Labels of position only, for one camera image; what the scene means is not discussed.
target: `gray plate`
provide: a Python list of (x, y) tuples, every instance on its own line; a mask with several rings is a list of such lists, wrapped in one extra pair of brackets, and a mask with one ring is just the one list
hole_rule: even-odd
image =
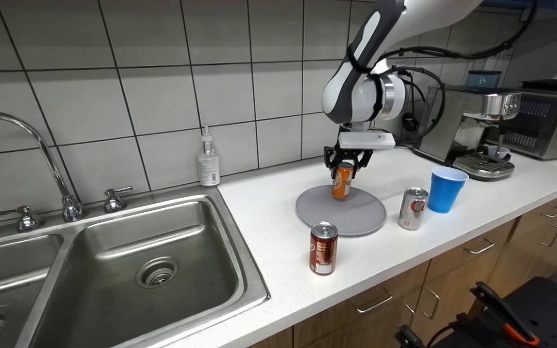
[(339, 237), (356, 239), (373, 235), (387, 221), (387, 210), (377, 198), (352, 188), (348, 200), (337, 202), (331, 190), (331, 186), (319, 186), (298, 198), (296, 213), (306, 227), (327, 221), (339, 229)]

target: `white countertop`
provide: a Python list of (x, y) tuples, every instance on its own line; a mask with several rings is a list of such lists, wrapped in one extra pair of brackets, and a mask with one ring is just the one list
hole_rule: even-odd
[(426, 211), (416, 233), (397, 225), (402, 192), (429, 190), (435, 163), (408, 150), (375, 153), (358, 173), (354, 188), (387, 208), (381, 231), (339, 240), (339, 264), (331, 277), (308, 268), (310, 229), (296, 217), (302, 192), (331, 184), (319, 161), (224, 181), (221, 194), (234, 215), (269, 287), (271, 300), (178, 343), (159, 347), (250, 347), (354, 295), (445, 254), (518, 215), (557, 198), (557, 161), (513, 157), (515, 175), (501, 182), (470, 181), (449, 215)]

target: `sink basin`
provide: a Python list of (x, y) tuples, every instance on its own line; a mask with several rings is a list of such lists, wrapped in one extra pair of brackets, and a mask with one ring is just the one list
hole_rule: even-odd
[(58, 248), (58, 237), (0, 240), (0, 348), (16, 345)]
[(269, 297), (217, 190), (87, 225), (66, 254), (35, 348), (178, 341)]

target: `plastic cup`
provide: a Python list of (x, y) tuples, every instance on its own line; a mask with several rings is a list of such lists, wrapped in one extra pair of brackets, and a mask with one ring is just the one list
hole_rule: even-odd
[(449, 213), (453, 210), (453, 204), (460, 188), (464, 188), (466, 181), (468, 181), (468, 175), (457, 169), (449, 169), (449, 167), (433, 169), (427, 208), (435, 213)]

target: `coffee machine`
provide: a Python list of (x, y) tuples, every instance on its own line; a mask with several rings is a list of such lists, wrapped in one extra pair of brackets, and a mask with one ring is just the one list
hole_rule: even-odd
[(476, 181), (503, 181), (513, 175), (511, 152), (503, 148), (501, 123), (518, 115), (520, 94), (507, 90), (447, 88), (441, 119), (435, 123), (441, 94), (422, 128), (435, 124), (416, 140), (414, 153), (464, 171)]

